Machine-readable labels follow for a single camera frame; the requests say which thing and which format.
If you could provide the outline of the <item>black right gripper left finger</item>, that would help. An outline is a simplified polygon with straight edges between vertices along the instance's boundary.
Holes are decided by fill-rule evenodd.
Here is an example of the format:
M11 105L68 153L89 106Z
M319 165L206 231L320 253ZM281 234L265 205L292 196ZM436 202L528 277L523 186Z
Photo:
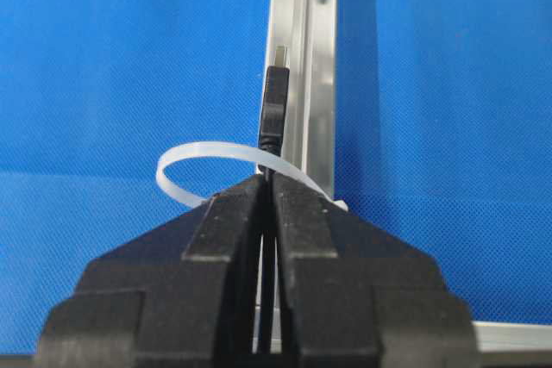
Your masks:
M226 367L252 350L264 179L93 259L48 315L37 367Z

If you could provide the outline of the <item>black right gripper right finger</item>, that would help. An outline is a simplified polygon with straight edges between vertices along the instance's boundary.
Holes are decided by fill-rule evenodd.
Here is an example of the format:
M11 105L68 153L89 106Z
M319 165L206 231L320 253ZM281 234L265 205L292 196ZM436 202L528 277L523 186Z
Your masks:
M298 367L475 367L469 307L436 261L327 201L273 178L283 349Z

